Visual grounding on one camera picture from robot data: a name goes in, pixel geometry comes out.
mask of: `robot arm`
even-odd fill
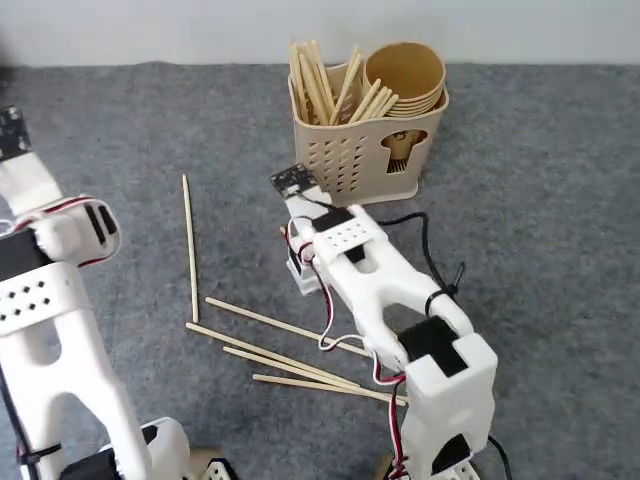
[[[451,297],[406,261],[361,206],[331,206],[329,194],[301,165],[271,181],[291,215],[289,227],[297,231],[293,235],[288,228],[287,265],[301,292],[320,287],[318,272],[351,310],[365,348],[406,375],[410,406],[402,444],[411,478],[449,480],[462,469],[472,472],[467,462],[484,448],[493,418],[493,350]],[[296,254],[302,248],[313,269]],[[393,304],[426,318],[393,332],[384,321],[384,309]]]
[[[62,197],[15,107],[0,110],[0,194],[16,216],[0,237],[0,380],[25,480],[191,480],[180,424],[163,418],[140,428],[80,275],[79,267],[117,253],[120,226],[106,203]],[[57,331],[58,359],[48,354],[45,322]],[[57,408],[65,394],[96,415],[112,442],[74,464],[61,449]]]

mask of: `carpet floor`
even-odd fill
[[[140,421],[178,419],[244,480],[368,479],[391,448],[383,403],[258,384],[251,373],[268,368],[184,328],[182,172],[201,296],[323,325],[322,298],[302,298],[284,266],[286,210],[267,178],[295,155],[287,70],[21,68],[2,71],[0,102],[24,109],[67,194],[96,195],[119,217],[121,254],[84,274]],[[640,478],[640,68],[452,65],[448,87],[420,192],[368,210],[426,210],[444,272],[467,262],[459,299],[499,357],[493,433],[514,478]],[[417,223],[390,237],[425,269]],[[370,384],[366,359],[322,354],[204,303],[201,312],[204,326]],[[398,328],[415,321],[389,314]],[[336,323],[353,329],[343,305]],[[64,422],[72,459],[107,440],[77,401]],[[491,447],[476,463],[483,478],[504,478]],[[3,411],[0,477],[17,472]]]

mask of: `white wall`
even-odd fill
[[[640,63],[640,0],[3,0],[0,62],[111,65],[327,60],[409,39],[450,62]]]

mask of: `stack of paper cups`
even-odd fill
[[[364,65],[364,93],[380,79],[399,96],[389,117],[415,117],[433,109],[444,89],[446,68],[426,45],[395,43],[376,51]]]

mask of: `chopstick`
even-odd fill
[[[258,373],[254,373],[252,377],[254,380],[257,380],[259,382],[277,383],[280,385],[289,385],[292,387],[312,388],[315,390],[346,393],[349,395],[360,395],[362,397],[375,398],[385,403],[389,403],[389,400],[391,399],[391,395],[389,395],[388,393],[374,392],[373,390],[367,390],[366,388],[357,388],[357,389],[343,388],[343,387],[336,387],[334,385],[326,385],[326,384],[316,383],[316,382],[307,382],[304,380],[296,380],[293,378],[275,377],[272,375],[260,375]],[[401,406],[406,406],[407,404],[406,400],[400,397],[396,397],[396,403]]]
[[[291,333],[295,333],[296,335],[312,338],[313,340],[316,340],[316,341],[320,339],[320,335],[318,335],[317,333],[311,332],[309,330],[305,330],[304,328],[296,327],[295,325],[291,325],[286,322],[282,322],[280,320],[276,320],[275,318],[267,317],[266,315],[261,315],[256,312],[252,312],[251,310],[247,310],[245,308],[238,307],[236,305],[232,305],[227,302],[223,302],[222,300],[218,300],[216,298],[206,297],[204,301],[209,305],[214,305],[218,308],[223,308],[225,310],[236,313],[238,315],[242,315],[244,317],[257,320],[258,322],[266,323],[267,325],[271,325],[272,327],[280,328],[282,330],[287,330]],[[327,337],[326,341],[330,343],[330,342],[333,342],[334,339]],[[344,342],[339,343],[337,347],[352,353],[357,353],[358,355],[362,355],[363,357],[369,357],[369,354],[364,349],[355,347],[348,343],[344,343]]]
[[[368,120],[370,118],[375,117],[375,112],[380,109],[380,107],[387,101],[387,99],[391,96],[391,90],[387,87],[382,87],[375,98],[371,101],[369,106],[366,108],[360,120]]]
[[[325,111],[323,95],[320,93],[318,85],[316,84],[312,67],[304,55],[300,55],[300,65],[302,66],[302,78],[307,87],[307,93],[309,93],[309,98],[311,98],[315,113],[320,120],[320,125],[327,126],[329,125],[329,118]]]
[[[228,335],[224,335],[222,333],[216,332],[214,330],[211,330],[209,328],[204,328],[201,327],[200,325],[194,325],[192,323],[187,323],[186,327],[188,330],[200,333],[202,335],[206,335],[208,337],[211,338],[215,338],[216,340],[220,340],[222,342],[228,343],[230,345],[234,345],[236,347],[240,347],[240,348],[244,348],[245,350],[249,351],[249,352],[253,352],[256,353],[258,355],[262,355],[263,357],[266,358],[270,358],[272,360],[276,360],[278,362],[282,362],[285,363],[287,365],[290,365],[292,367],[296,367],[296,368],[300,368],[301,370],[306,370],[307,372],[310,373],[315,373],[316,375],[320,375],[322,377],[326,377],[328,379],[332,379],[336,382],[345,384],[345,385],[351,385],[352,387],[359,387],[359,385],[355,382],[352,382],[351,380],[347,380],[346,378],[340,377],[338,375],[334,375],[332,373],[329,372],[325,372],[324,370],[320,370],[319,368],[315,368],[311,365],[308,365],[306,363],[302,363],[299,362],[297,360],[294,360],[292,358],[286,357],[284,355],[280,355],[278,353],[275,352],[271,352],[269,350],[266,350],[264,348],[260,348],[260,347],[256,347],[255,345],[252,345],[248,342],[243,342],[242,340],[238,340],[237,338],[233,338],[230,337]]]
[[[298,45],[296,45],[295,43],[289,45],[289,63],[291,68],[293,90],[298,98],[298,109],[300,111],[300,118],[303,122],[309,123],[307,97],[305,95],[304,85],[302,83],[302,72],[300,71],[300,56],[298,53]]]
[[[349,121],[347,122],[348,124],[354,123],[360,120],[360,117],[362,116],[366,108],[369,106],[369,103],[371,102],[373,97],[378,92],[379,87],[380,87],[380,79],[378,78],[375,82],[373,82],[373,85],[371,85],[371,88],[362,99],[362,102],[360,102],[360,105],[358,106],[356,111],[353,113]]]
[[[395,103],[398,101],[398,98],[400,98],[400,96],[396,94],[396,95],[393,95],[390,99],[388,99],[387,102],[382,107],[380,107],[380,110],[376,112],[376,118],[384,117],[387,114],[387,112],[391,110],[391,107],[393,107]]]
[[[191,320],[200,322],[200,310],[198,306],[198,271],[196,266],[196,247],[193,239],[193,217],[191,215],[191,192],[189,179],[182,174],[182,193],[184,195],[184,213],[187,224],[187,246],[189,249],[189,280],[191,283]]]
[[[324,62],[322,61],[322,55],[320,54],[320,48],[318,47],[318,42],[315,40],[311,41],[310,51],[313,55],[315,67],[320,74],[320,83],[322,85],[325,105],[327,107],[327,115],[333,111],[335,105],[333,103],[333,93],[331,92],[331,84],[329,83],[329,78],[327,77],[327,69],[324,66]]]
[[[342,104],[347,98],[347,94],[349,93],[349,88],[351,88],[351,84],[358,74],[358,69],[360,68],[360,62],[362,62],[362,55],[358,53],[358,46],[356,45],[353,49],[353,54],[349,59],[349,63],[347,65],[347,72],[344,76],[344,81],[342,82],[342,88],[340,90],[340,95],[338,96],[338,101],[336,102],[336,106],[333,109],[333,113],[331,114],[331,119],[329,120],[329,125],[335,125],[336,120],[338,119],[338,115],[340,115],[340,109],[342,108]]]
[[[316,375],[315,373],[307,372],[306,370],[292,367],[290,365],[286,365],[281,362],[276,362],[274,360],[270,360],[268,358],[264,358],[259,355],[254,355],[253,353],[244,352],[242,350],[238,350],[237,348],[223,347],[222,350],[224,350],[226,353],[230,353],[231,355],[235,355],[237,357],[242,357],[246,360],[251,360],[256,363],[261,363],[269,367],[278,368],[280,370],[284,370],[285,372],[295,373],[296,375],[300,375],[301,377],[311,378],[312,380],[316,380],[316,381],[319,381],[320,383],[325,383],[327,385],[333,385],[334,387],[344,388],[345,390],[351,390],[353,392],[359,392],[366,396],[375,396],[375,398],[384,398],[386,401],[389,401],[389,399],[391,398],[391,395],[389,395],[388,393],[374,392],[373,390],[368,390],[366,388],[346,385],[341,382],[336,382],[335,380],[329,379],[327,377],[323,377],[322,375]],[[405,401],[404,399],[399,399],[399,404],[400,402],[404,403],[404,401]]]

